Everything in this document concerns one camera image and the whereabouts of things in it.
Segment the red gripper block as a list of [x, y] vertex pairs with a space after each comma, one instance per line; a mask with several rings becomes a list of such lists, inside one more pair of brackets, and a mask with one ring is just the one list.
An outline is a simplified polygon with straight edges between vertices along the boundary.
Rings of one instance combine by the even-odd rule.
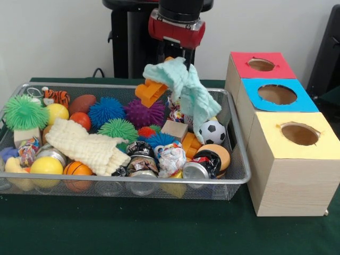
[[189, 70], [192, 62], [193, 49], [196, 49], [204, 36], [205, 21], [198, 20], [194, 24], [180, 24], [168, 21], [159, 15], [158, 10], [152, 10], [148, 21], [148, 31], [152, 38], [159, 40], [157, 48], [157, 63], [165, 60], [165, 42], [179, 44], [185, 48], [185, 66]]

